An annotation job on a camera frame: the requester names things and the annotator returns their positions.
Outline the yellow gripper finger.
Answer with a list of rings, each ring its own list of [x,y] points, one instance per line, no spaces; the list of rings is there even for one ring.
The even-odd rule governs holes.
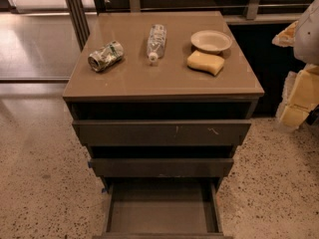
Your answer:
[[[319,105],[319,66],[306,65],[298,74],[286,78],[283,100],[279,106],[279,122],[299,128]]]
[[[295,29],[298,22],[291,23],[272,39],[272,44],[278,47],[293,47],[295,43]]]

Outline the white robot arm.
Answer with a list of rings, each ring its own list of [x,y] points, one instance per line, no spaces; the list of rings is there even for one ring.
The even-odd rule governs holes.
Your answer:
[[[301,17],[272,39],[279,47],[292,47],[294,58],[305,63],[298,73],[289,72],[276,118],[287,130],[299,128],[319,106],[319,0]]]

